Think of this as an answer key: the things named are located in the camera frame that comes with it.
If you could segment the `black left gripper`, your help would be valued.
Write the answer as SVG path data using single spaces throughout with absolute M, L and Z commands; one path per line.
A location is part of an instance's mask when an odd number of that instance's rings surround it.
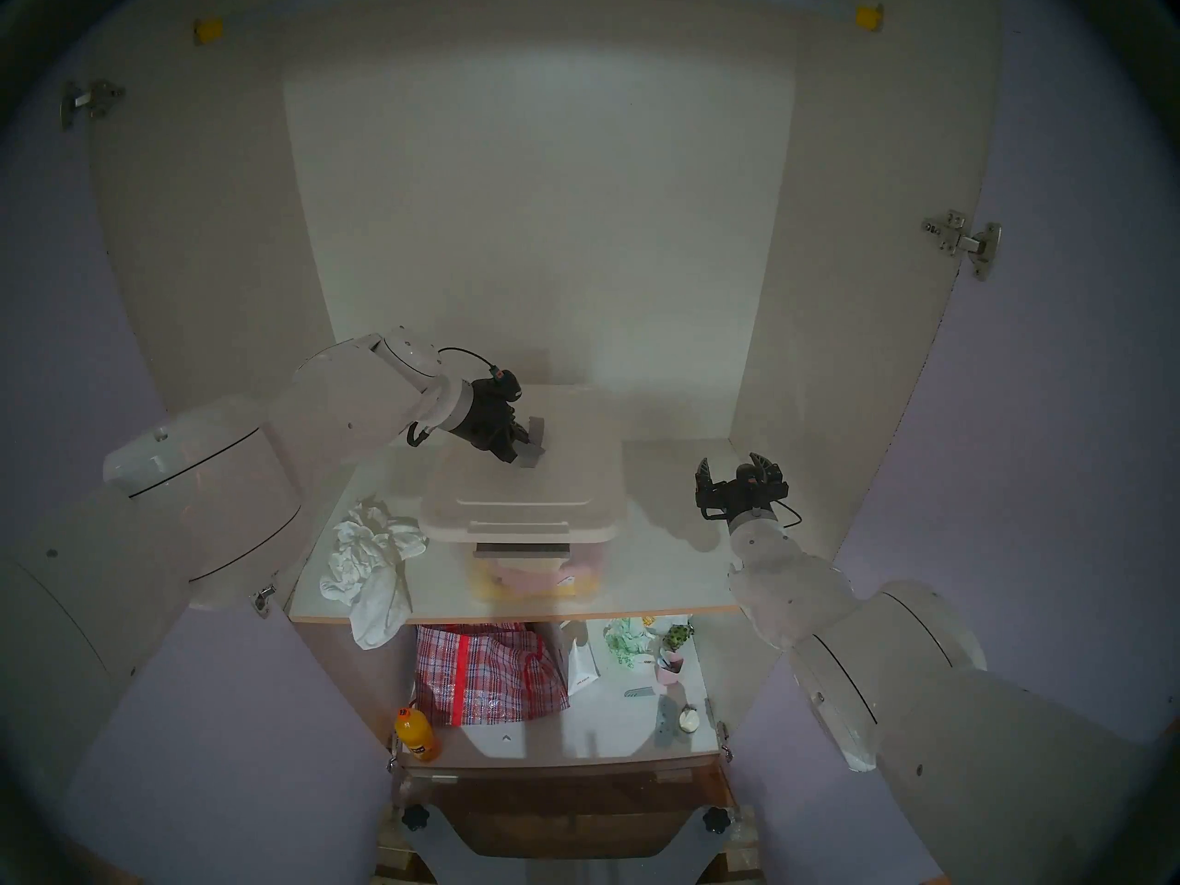
M 451 434 L 503 463 L 514 463 L 529 446 L 526 428 L 516 420 L 513 408 L 522 393 L 517 380 L 464 380 Z

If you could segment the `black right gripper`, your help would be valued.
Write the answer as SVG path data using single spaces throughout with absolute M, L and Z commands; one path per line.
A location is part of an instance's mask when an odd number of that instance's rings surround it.
M 703 457 L 695 471 L 695 505 L 704 520 L 733 524 L 743 514 L 775 519 L 774 505 L 785 502 L 789 486 L 784 483 L 781 467 L 768 458 L 750 452 L 746 479 L 715 483 L 709 460 Z

